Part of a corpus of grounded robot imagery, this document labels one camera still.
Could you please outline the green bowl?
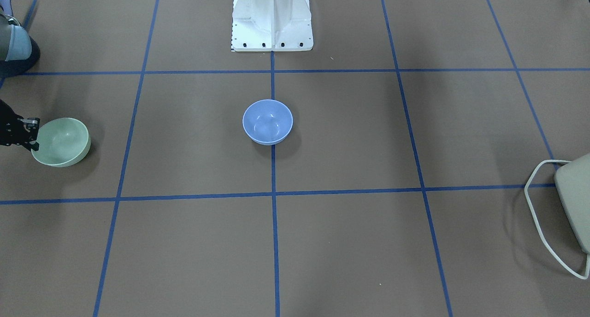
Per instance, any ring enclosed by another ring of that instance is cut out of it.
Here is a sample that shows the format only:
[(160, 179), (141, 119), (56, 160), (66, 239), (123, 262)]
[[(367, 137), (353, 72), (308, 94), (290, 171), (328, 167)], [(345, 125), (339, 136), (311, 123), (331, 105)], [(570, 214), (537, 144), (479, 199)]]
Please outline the green bowl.
[(64, 117), (39, 128), (36, 142), (38, 150), (32, 150), (33, 158), (47, 166), (62, 168), (82, 161), (91, 147), (87, 126), (78, 119)]

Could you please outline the blue bowl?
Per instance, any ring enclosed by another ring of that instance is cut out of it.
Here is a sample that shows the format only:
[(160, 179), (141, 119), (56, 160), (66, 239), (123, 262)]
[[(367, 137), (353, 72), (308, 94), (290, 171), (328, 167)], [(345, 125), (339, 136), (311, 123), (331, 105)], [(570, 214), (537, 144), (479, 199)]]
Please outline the blue bowl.
[(294, 126), (291, 110), (282, 102), (264, 99), (249, 105), (242, 116), (242, 127), (253, 142), (272, 146), (289, 136)]

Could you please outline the dark blue saucepan with lid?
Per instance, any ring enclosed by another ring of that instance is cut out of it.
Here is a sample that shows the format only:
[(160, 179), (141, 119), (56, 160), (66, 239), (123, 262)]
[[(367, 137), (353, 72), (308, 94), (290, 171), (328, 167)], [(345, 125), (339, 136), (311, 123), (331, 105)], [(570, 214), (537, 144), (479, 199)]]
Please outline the dark blue saucepan with lid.
[(13, 16), (12, 0), (0, 0), (0, 77), (10, 78), (31, 69), (40, 58), (40, 48)]

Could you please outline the cream toaster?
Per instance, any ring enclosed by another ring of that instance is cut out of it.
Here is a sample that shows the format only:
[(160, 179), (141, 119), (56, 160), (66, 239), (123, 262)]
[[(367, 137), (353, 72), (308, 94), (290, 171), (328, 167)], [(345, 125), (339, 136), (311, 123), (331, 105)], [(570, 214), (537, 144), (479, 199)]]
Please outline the cream toaster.
[(583, 252), (589, 253), (590, 155), (561, 166), (555, 173), (555, 185), (578, 244)]

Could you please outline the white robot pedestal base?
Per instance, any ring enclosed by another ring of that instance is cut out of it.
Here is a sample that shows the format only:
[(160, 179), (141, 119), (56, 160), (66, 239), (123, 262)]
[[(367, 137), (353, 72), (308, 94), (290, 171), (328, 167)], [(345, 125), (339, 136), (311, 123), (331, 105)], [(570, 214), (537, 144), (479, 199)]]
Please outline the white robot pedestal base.
[(232, 51), (313, 49), (310, 0), (233, 0), (232, 4)]

